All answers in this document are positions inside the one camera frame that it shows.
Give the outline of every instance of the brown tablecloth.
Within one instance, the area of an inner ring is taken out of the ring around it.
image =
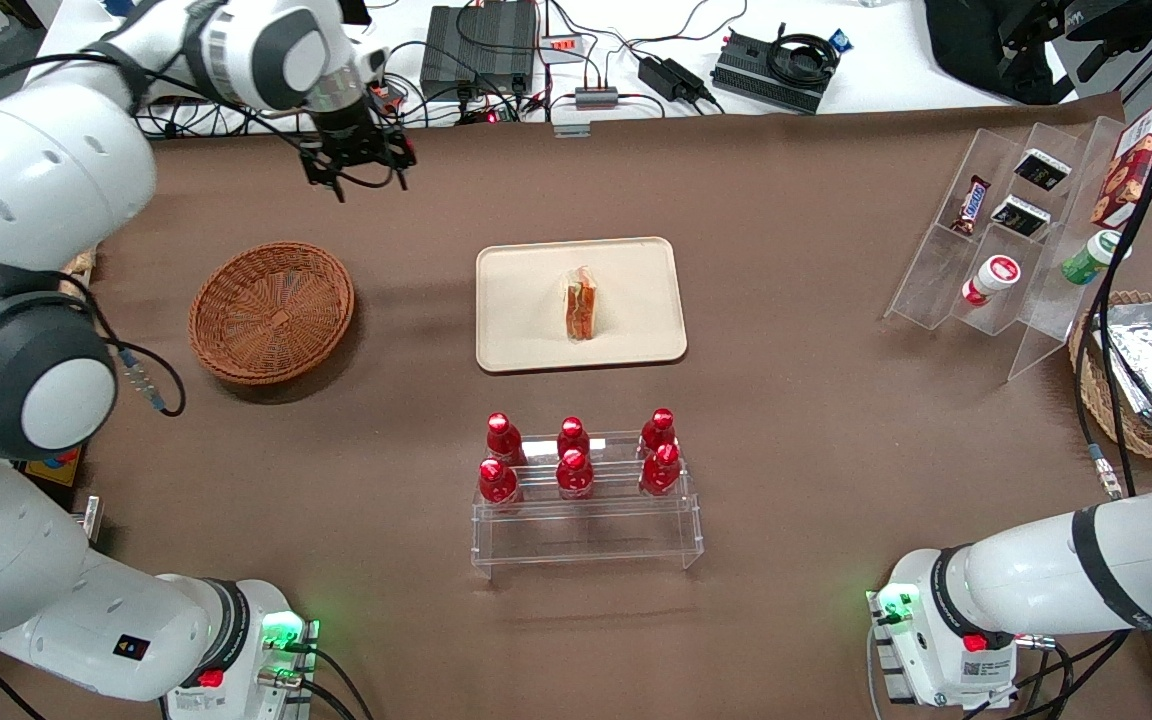
[[[120,334],[182,370],[189,407],[165,419],[123,392],[92,442],[111,554],[150,573],[275,583],[323,619],[324,646],[380,720],[864,719],[864,591],[893,562],[1102,498],[1064,353],[1002,382],[1010,333],[879,316],[975,128],[1020,139],[1036,120],[1119,113],[1101,97],[599,123],[589,141],[543,126],[412,132],[411,191],[347,187],[346,205],[306,187],[278,141],[160,145],[159,194],[104,243],[94,288]],[[477,252],[626,236],[675,247],[690,340],[680,363],[477,367]],[[334,374],[289,404],[219,388],[185,335],[211,270],[275,240],[336,253],[361,295],[361,332]],[[1152,218],[1117,287],[1152,291]],[[690,571],[477,577],[468,502],[490,411],[547,432],[567,414],[635,429],[658,406],[676,411],[700,490],[707,552]],[[1137,468],[1152,488],[1151,462]],[[156,715],[0,667],[54,720]],[[0,695],[0,717],[14,712]],[[1066,717],[1152,717],[1146,643]]]

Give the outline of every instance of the power supply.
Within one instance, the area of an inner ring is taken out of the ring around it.
[[[460,32],[457,32],[460,17]],[[484,47],[485,45],[503,47]],[[431,100],[476,99],[486,91],[470,68],[490,85],[509,94],[531,91],[531,65],[536,46],[536,6],[526,0],[484,3],[480,8],[430,9],[425,59],[420,66],[420,91]]]

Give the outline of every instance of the brown wicker basket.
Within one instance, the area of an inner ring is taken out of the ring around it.
[[[289,381],[326,359],[353,318],[344,265],[303,242],[234,256],[189,308],[189,344],[223,381]]]
[[[1130,305],[1135,302],[1152,302],[1152,295],[1147,291],[1115,290],[1111,291],[1111,305]],[[1078,323],[1074,324],[1074,332],[1070,333],[1069,359],[1070,363],[1078,363],[1078,338],[1083,336],[1083,325],[1087,323],[1087,314],[1079,314]],[[1096,418],[1096,424],[1101,425],[1105,434],[1114,439],[1114,410],[1111,409],[1111,386],[1105,378],[1105,367],[1100,361],[1098,344],[1087,348],[1087,363],[1083,364],[1083,402],[1087,410]],[[1135,452],[1152,458],[1152,427],[1144,424],[1132,410],[1126,409],[1123,412],[1123,433],[1128,450]]]

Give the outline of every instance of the power adapter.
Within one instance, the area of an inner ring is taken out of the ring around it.
[[[639,79],[652,88],[655,94],[672,103],[682,100],[695,104],[703,99],[711,103],[714,100],[712,92],[705,88],[705,81],[679,65],[673,58],[658,60],[651,55],[644,56],[639,60]]]

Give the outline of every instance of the acrylic stand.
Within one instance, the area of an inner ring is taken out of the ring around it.
[[[1123,123],[1109,118],[1098,118],[1079,137],[1043,123],[1034,124],[1024,142],[979,129],[884,318],[901,314],[935,329],[954,316],[987,336],[996,336],[1013,323],[1024,324],[1024,336],[1007,374],[1009,381],[1059,350],[1069,338],[1087,288],[1066,281],[1060,265],[1101,229],[1089,218],[1121,131]],[[1070,165],[1070,176],[1046,191],[1011,172],[1029,149]],[[972,187],[972,176],[984,179],[990,189],[969,237],[950,227]],[[1025,237],[991,222],[990,214],[1007,195],[1047,210],[1051,223],[1033,237]],[[1018,262],[1020,281],[993,296],[987,305],[970,306],[961,288],[992,255],[1007,255]]]
[[[689,568],[705,551],[695,482],[684,460],[668,495],[642,495],[638,442],[636,432],[591,434],[594,494],[562,500],[554,437],[525,437],[526,465],[515,467],[524,500],[498,506],[473,493],[475,568],[488,578],[503,564],[585,560],[672,559]]]

